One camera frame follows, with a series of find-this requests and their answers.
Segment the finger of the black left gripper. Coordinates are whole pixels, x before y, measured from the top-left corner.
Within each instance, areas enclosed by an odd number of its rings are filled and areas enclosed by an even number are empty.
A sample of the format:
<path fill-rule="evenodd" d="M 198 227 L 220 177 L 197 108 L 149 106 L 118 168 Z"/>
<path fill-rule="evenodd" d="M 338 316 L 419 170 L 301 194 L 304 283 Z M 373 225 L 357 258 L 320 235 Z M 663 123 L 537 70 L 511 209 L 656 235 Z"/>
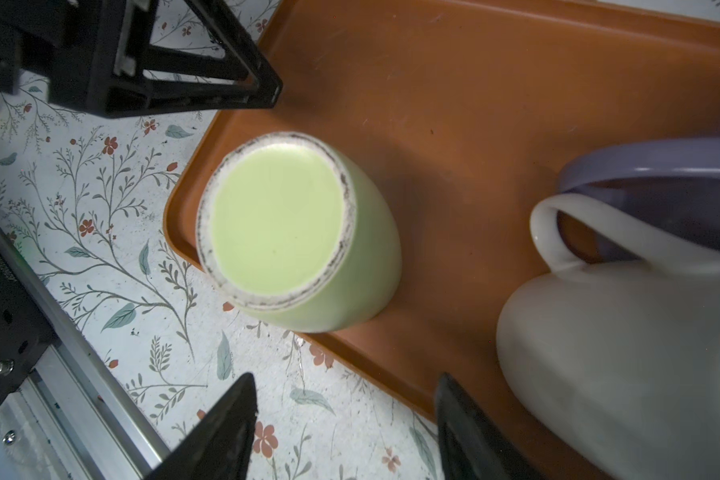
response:
<path fill-rule="evenodd" d="M 190 11 L 222 52 L 183 52 L 151 42 L 156 1 L 106 1 L 114 30 L 104 115 L 152 114 L 273 107 L 283 83 L 223 1 L 189 1 Z"/>

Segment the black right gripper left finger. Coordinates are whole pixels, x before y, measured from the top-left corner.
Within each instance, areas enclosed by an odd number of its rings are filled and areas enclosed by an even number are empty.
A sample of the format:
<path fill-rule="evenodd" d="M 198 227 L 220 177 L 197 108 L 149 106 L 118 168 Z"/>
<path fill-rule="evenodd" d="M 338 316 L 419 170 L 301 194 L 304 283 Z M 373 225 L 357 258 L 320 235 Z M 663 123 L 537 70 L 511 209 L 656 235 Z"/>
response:
<path fill-rule="evenodd" d="M 148 479 L 245 479 L 257 422 L 254 375 L 241 375 Z"/>

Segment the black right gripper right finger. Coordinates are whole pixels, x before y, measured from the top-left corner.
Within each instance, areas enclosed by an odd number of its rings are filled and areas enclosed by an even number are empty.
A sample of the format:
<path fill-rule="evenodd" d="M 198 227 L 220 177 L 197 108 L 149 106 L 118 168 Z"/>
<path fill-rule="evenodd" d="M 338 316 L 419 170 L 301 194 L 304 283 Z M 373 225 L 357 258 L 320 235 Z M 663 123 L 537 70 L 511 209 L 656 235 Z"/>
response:
<path fill-rule="evenodd" d="M 448 373 L 442 374 L 438 380 L 435 414 L 441 465 L 446 479 L 542 477 Z"/>

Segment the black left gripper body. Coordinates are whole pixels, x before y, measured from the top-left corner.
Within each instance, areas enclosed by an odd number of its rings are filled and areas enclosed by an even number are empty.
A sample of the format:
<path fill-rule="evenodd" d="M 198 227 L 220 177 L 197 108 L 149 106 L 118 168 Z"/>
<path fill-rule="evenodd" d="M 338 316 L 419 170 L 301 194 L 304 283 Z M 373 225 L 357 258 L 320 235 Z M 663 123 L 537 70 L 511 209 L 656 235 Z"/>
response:
<path fill-rule="evenodd" d="M 51 103 L 101 117 L 138 114 L 137 83 L 122 77 L 132 1 L 0 1 L 0 92 L 23 71 L 48 80 Z"/>

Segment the light green mug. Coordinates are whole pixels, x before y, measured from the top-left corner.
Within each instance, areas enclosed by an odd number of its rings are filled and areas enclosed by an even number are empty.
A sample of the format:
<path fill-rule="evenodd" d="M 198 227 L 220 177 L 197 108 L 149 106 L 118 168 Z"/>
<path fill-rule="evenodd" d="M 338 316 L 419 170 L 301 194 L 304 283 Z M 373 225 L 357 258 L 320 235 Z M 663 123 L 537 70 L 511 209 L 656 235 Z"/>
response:
<path fill-rule="evenodd" d="M 295 332 L 365 322 L 401 279 L 401 240 L 379 189 L 303 133 L 227 154 L 201 196 L 195 237 L 203 270 L 235 307 Z"/>

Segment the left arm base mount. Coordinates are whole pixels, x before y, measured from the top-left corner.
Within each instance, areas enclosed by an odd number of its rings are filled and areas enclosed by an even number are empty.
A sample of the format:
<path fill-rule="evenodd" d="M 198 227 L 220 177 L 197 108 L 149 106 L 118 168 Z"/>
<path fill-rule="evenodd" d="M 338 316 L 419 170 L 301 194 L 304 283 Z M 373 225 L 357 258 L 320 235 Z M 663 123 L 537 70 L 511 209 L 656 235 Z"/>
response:
<path fill-rule="evenodd" d="M 45 314 L 0 254 L 0 405 L 54 339 Z"/>

